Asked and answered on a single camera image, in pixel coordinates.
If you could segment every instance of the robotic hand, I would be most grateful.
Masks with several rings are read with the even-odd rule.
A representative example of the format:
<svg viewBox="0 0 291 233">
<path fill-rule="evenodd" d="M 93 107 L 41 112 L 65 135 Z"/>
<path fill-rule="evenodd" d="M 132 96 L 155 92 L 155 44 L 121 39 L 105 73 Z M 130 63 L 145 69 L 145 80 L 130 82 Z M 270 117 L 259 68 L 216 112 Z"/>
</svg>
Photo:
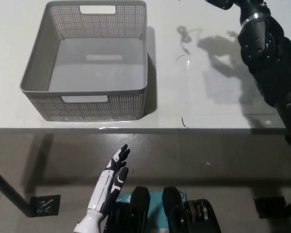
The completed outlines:
<svg viewBox="0 0 291 233">
<path fill-rule="evenodd" d="M 242 60 L 265 102 L 278 111 L 291 144 L 291 41 L 263 0 L 206 1 L 224 10 L 233 4 L 240 7 L 242 30 L 238 42 Z"/>
<path fill-rule="evenodd" d="M 86 216 L 75 227 L 74 233 L 100 233 L 100 224 L 112 212 L 128 174 L 128 168 L 125 167 L 126 162 L 124 162 L 130 152 L 127 148 L 127 145 L 123 146 L 101 173 L 88 204 Z M 115 174 L 121 168 L 123 169 L 114 181 Z"/>
</svg>

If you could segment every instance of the white table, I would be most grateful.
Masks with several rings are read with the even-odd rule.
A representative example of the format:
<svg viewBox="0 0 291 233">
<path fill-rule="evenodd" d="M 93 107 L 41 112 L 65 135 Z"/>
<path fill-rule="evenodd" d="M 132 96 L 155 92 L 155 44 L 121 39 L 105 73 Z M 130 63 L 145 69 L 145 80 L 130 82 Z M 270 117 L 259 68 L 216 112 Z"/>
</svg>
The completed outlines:
<svg viewBox="0 0 291 233">
<path fill-rule="evenodd" d="M 284 128 L 240 59 L 235 38 L 241 29 L 238 7 L 223 11 L 204 0 L 146 0 L 148 26 L 155 32 L 148 39 L 157 70 L 155 111 L 133 122 L 44 121 L 19 84 L 47 2 L 0 0 L 0 131 L 189 133 Z M 291 0 L 273 0 L 269 6 L 291 39 Z M 190 43 L 181 44 L 179 26 L 190 31 Z"/>
</svg>

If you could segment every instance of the basket handle hole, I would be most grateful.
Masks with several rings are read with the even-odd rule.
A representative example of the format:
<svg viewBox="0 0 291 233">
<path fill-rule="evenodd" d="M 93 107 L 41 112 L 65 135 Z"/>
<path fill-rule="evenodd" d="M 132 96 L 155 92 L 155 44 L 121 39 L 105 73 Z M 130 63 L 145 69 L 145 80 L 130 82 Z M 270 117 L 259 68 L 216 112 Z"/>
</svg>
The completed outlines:
<svg viewBox="0 0 291 233">
<path fill-rule="evenodd" d="M 82 14 L 115 14 L 115 6 L 80 6 Z"/>
<path fill-rule="evenodd" d="M 108 102 L 108 96 L 62 96 L 65 103 L 102 103 Z"/>
</svg>

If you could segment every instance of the gray plastic basket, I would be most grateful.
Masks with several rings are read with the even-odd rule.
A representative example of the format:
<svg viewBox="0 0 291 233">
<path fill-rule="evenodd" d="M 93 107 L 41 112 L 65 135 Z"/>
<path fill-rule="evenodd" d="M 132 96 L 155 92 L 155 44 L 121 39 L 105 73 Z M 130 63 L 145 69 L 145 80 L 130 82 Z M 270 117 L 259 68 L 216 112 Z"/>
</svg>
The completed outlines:
<svg viewBox="0 0 291 233">
<path fill-rule="evenodd" d="M 20 88 L 48 121 L 139 119 L 146 27 L 143 1 L 50 2 Z"/>
</svg>

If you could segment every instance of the white robotic forearm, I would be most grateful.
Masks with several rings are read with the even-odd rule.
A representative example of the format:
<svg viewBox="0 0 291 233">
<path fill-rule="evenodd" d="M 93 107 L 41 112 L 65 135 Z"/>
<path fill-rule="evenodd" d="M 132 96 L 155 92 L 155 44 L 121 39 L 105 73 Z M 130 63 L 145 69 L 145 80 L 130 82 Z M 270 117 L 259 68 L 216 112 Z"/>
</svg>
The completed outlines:
<svg viewBox="0 0 291 233">
<path fill-rule="evenodd" d="M 125 167 L 130 149 L 122 147 L 109 161 L 106 169 L 101 173 L 87 207 L 87 214 L 75 227 L 74 233 L 100 233 L 102 220 L 111 213 L 121 188 L 128 174 Z M 114 181 L 115 174 L 123 167 Z"/>
</svg>

